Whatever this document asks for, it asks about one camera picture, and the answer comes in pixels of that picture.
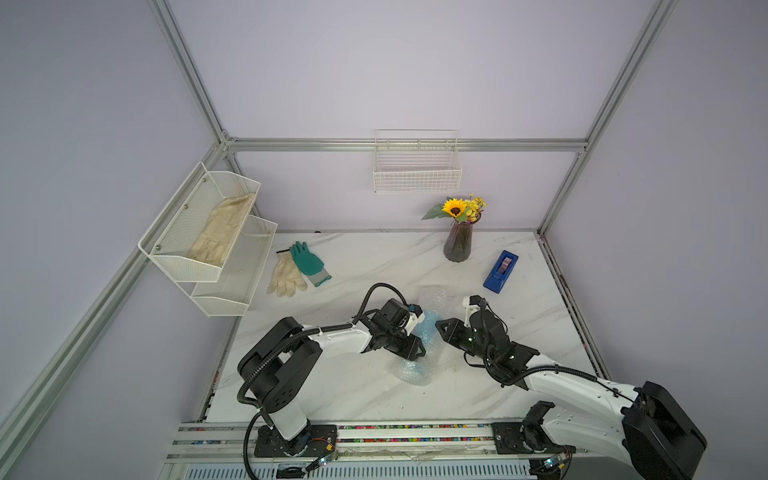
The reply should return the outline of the blue plastic wine glass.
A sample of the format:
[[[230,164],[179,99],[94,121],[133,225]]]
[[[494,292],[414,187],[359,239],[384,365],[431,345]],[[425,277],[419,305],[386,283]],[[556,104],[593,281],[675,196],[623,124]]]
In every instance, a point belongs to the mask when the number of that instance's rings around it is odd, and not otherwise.
[[[414,334],[422,340],[425,355],[413,361],[401,362],[395,372],[404,382],[420,386],[426,386],[431,382],[437,371],[444,346],[435,327],[435,323],[441,319],[437,311],[426,310],[425,319],[414,329]]]

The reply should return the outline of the clear bubble wrap sheet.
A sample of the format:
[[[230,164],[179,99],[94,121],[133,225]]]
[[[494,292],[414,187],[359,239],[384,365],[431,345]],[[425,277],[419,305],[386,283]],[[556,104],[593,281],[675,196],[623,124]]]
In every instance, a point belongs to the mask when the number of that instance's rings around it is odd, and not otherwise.
[[[413,361],[397,357],[388,365],[387,371],[402,382],[426,387],[435,375],[445,346],[436,323],[445,320],[449,313],[448,292],[437,286],[424,287],[417,304],[422,308],[425,318],[413,333],[422,340],[425,355]]]

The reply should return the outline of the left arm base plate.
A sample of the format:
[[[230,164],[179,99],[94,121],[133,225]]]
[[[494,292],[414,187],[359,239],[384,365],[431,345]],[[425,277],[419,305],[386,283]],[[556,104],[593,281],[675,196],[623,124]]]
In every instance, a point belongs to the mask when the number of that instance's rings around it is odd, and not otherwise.
[[[336,446],[338,427],[336,425],[308,424],[296,437],[285,440],[276,427],[261,426],[257,430],[256,458],[321,457]]]

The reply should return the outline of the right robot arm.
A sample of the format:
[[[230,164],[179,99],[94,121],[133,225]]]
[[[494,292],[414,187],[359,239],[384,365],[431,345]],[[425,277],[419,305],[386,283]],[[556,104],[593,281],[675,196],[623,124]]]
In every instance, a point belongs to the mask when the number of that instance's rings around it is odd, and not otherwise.
[[[512,341],[486,305],[436,324],[442,340],[481,360],[501,387],[544,395],[521,425],[523,445],[578,447],[632,466],[644,479],[691,479],[707,449],[701,430],[663,386],[617,383]]]

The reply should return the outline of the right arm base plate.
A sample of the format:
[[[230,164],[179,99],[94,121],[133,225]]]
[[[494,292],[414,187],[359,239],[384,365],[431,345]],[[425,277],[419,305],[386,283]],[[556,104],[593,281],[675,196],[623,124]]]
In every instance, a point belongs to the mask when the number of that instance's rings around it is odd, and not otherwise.
[[[540,425],[522,422],[495,422],[491,424],[492,438],[499,455],[535,455],[575,452],[572,445],[558,444]]]

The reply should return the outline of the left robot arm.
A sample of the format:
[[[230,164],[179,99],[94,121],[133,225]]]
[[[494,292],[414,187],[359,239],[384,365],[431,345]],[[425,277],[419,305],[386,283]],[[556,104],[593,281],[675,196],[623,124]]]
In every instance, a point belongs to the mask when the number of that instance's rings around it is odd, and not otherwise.
[[[279,320],[240,360],[243,380],[236,398],[258,410],[286,443],[308,437],[310,421],[297,396],[322,355],[361,355],[384,349],[414,361],[426,355],[414,333],[425,314],[416,304],[392,298],[347,323],[307,326],[293,317]]]

